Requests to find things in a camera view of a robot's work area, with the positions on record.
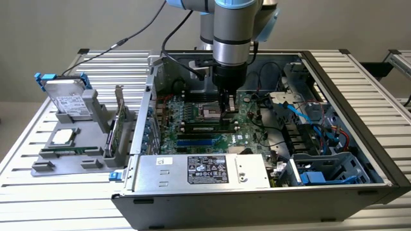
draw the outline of green circuit board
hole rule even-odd
[[[166,102],[166,110],[161,120],[161,154],[205,154],[205,153],[228,153],[229,147],[244,147],[249,148],[254,154],[269,153],[269,148],[262,147],[253,140],[253,134],[260,137],[261,128],[254,126],[249,118],[246,117],[246,112],[250,108],[250,112],[256,113],[256,107],[252,103],[244,102],[244,97],[250,98],[249,94],[241,92],[236,97],[236,105],[238,108],[238,113],[234,114],[232,120],[238,122],[240,129],[234,133],[212,134],[212,145],[194,145],[184,146],[178,149],[177,145],[177,135],[182,134],[180,131],[181,121],[185,122],[217,122],[218,119],[204,119],[201,117],[201,108],[206,105],[216,104],[212,103],[185,103],[178,96],[173,96]]]

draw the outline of blue cable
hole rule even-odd
[[[309,117],[308,117],[307,115],[304,115],[303,113],[300,113],[300,112],[295,109],[295,107],[292,107],[291,104],[287,105],[287,108],[288,108],[296,115],[301,116],[301,117],[309,122],[309,124],[312,124],[312,121],[311,121]],[[321,138],[321,137],[323,137],[321,132],[320,132],[320,130],[319,130],[316,127],[313,127],[313,131],[319,134],[319,136],[320,136],[320,138]],[[325,151],[327,151],[327,149],[325,149],[325,144],[323,143],[323,155],[325,154]]]

